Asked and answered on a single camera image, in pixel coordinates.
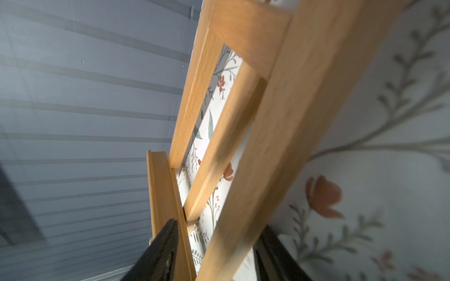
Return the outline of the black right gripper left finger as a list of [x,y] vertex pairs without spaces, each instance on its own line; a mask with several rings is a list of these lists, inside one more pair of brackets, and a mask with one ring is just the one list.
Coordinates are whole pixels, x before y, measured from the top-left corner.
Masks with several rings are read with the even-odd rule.
[[173,281],[178,241],[178,222],[172,218],[121,281]]

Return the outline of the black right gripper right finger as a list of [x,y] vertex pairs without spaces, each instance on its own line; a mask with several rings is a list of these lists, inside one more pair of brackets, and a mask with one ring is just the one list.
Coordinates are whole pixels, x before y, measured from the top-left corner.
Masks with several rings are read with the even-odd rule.
[[275,232],[266,226],[253,247],[258,281],[311,281],[284,248]]

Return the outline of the wooden easel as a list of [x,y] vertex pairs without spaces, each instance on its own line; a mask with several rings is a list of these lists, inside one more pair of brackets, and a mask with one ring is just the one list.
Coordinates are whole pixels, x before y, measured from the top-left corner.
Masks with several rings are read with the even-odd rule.
[[[404,1],[205,1],[169,154],[148,152],[154,239],[178,222],[173,281],[229,281],[358,81]],[[243,60],[184,203],[181,167],[223,45]],[[248,137],[202,267],[188,232]]]

